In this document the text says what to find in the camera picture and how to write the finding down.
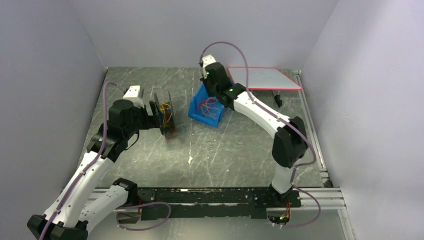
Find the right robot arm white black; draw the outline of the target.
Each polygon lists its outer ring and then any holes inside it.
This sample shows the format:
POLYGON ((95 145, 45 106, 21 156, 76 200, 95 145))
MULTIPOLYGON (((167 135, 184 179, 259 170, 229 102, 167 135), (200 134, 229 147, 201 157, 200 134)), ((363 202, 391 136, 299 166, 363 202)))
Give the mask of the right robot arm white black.
POLYGON ((290 192, 294 165, 308 149, 302 138, 306 134, 303 120, 278 113, 253 96, 245 86, 232 83, 221 63, 202 60, 199 64, 202 68, 200 80, 207 94, 226 108, 248 117, 273 138, 271 154, 276 167, 270 187, 279 195, 290 192))

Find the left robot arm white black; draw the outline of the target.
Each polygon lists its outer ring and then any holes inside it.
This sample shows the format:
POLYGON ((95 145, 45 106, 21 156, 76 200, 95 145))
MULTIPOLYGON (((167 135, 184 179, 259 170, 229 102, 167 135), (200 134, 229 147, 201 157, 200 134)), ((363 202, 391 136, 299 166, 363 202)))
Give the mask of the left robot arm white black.
POLYGON ((129 140, 141 130, 160 127, 159 106, 136 97, 124 97, 105 111, 106 122, 91 138, 82 161, 57 199, 41 215, 34 214, 27 227, 38 240, 85 240, 112 211, 138 204, 138 186, 119 178, 102 196, 87 203, 98 182, 129 148, 129 140))

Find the grey perforated cable spool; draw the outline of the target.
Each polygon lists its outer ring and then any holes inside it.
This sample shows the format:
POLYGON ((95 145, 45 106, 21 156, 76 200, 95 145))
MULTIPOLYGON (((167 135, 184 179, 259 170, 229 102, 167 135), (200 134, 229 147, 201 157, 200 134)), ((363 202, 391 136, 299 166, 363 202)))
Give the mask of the grey perforated cable spool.
POLYGON ((153 94, 154 101, 158 105, 159 123, 161 134, 170 140, 176 133, 175 113, 172 104, 171 93, 168 91, 168 101, 160 102, 156 93, 153 94))

